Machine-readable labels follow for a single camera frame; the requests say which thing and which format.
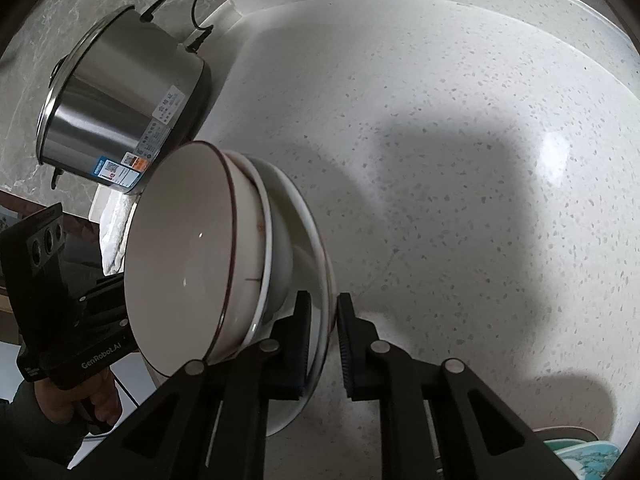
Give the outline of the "person's left forearm grey sleeve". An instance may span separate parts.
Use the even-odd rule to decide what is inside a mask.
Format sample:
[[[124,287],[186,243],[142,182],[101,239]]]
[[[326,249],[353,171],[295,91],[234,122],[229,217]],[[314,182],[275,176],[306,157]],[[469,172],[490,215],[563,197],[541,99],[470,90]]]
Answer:
[[[1,478],[68,479],[68,465],[89,433],[85,417],[75,412],[65,424],[47,419],[35,387],[18,386],[13,400],[1,400]]]

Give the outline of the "person's left hand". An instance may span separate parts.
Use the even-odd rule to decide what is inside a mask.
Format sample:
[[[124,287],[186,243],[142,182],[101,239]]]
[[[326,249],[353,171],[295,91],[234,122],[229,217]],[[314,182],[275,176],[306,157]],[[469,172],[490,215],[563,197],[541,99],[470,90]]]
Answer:
[[[35,396],[43,415],[55,424],[67,424],[74,416],[76,404],[88,400],[100,422],[114,426],[122,416],[122,402],[109,368],[70,390],[59,389],[50,379],[35,382]]]

